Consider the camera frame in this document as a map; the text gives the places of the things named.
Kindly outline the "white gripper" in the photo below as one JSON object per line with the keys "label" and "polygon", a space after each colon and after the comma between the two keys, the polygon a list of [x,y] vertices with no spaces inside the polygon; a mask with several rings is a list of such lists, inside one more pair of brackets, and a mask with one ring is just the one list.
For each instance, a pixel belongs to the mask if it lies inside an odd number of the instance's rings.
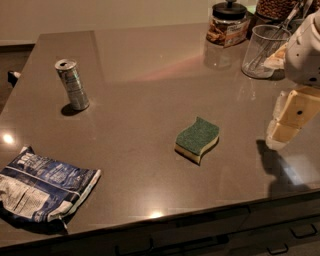
{"label": "white gripper", "polygon": [[285,147],[320,112],[320,10],[306,17],[291,36],[285,53],[285,76],[298,87],[277,97],[266,131],[271,150]]}

